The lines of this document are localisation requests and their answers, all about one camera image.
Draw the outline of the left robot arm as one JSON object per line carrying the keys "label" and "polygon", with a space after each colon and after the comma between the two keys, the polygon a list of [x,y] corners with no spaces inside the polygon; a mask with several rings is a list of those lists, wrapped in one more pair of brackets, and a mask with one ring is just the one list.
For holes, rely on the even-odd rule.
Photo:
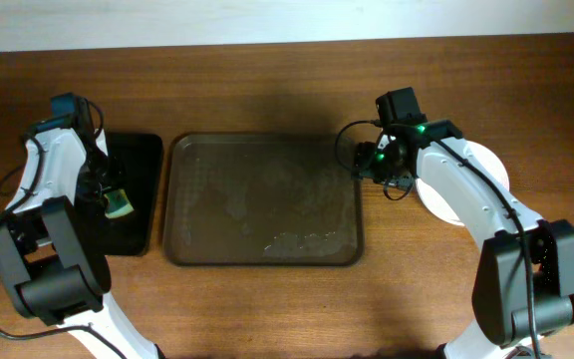
{"label": "left robot arm", "polygon": [[161,138],[75,125],[34,125],[13,199],[0,214],[0,280],[14,309],[69,333],[97,358],[160,358],[111,293],[111,255],[148,247],[162,161]]}

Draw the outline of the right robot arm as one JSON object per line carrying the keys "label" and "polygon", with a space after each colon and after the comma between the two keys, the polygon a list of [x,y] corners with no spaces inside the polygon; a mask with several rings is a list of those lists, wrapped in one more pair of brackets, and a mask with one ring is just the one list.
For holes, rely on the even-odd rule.
{"label": "right robot arm", "polygon": [[384,124],[349,170],[382,187],[408,175],[448,204],[480,250],[474,319],[439,358],[540,358],[540,340],[574,325],[574,226],[548,221],[481,164],[449,121]]}

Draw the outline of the brown serving tray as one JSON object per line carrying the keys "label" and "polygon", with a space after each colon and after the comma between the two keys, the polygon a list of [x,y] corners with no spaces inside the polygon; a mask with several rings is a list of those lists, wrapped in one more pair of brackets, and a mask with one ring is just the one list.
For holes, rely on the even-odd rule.
{"label": "brown serving tray", "polygon": [[364,251],[360,185],[332,135],[191,134],[172,147],[162,235],[177,266],[349,266]]}

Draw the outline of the green yellow sponge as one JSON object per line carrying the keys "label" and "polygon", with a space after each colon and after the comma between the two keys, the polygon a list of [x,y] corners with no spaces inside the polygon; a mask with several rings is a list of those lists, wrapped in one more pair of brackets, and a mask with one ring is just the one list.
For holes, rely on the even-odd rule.
{"label": "green yellow sponge", "polygon": [[108,219],[117,219],[131,214],[135,209],[124,189],[116,189],[104,194],[107,205],[105,216]]}

